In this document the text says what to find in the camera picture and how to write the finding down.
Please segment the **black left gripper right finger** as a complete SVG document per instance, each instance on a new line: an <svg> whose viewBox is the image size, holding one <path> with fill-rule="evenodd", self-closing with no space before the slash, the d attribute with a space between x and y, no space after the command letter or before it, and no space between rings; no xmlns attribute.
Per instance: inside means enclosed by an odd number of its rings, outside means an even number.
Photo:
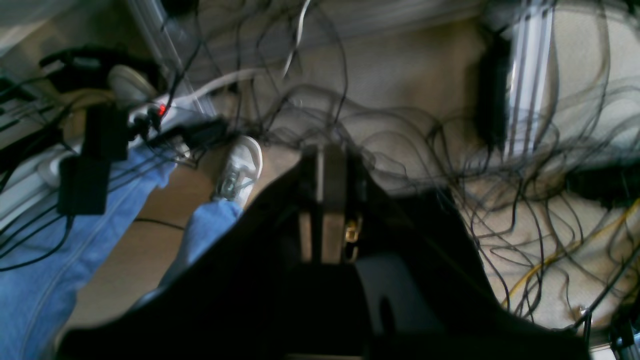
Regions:
<svg viewBox="0 0 640 360"><path fill-rule="evenodd" d="M354 262L362 232L361 158L339 145L322 150L322 261Z"/></svg>

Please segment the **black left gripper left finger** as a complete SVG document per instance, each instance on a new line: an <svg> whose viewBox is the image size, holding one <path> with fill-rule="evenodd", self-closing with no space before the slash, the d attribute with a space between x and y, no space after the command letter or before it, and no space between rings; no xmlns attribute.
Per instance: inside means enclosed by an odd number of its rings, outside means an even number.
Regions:
<svg viewBox="0 0 640 360"><path fill-rule="evenodd" d="M299 161L299 245L305 264L322 262L322 154L320 146L306 146Z"/></svg>

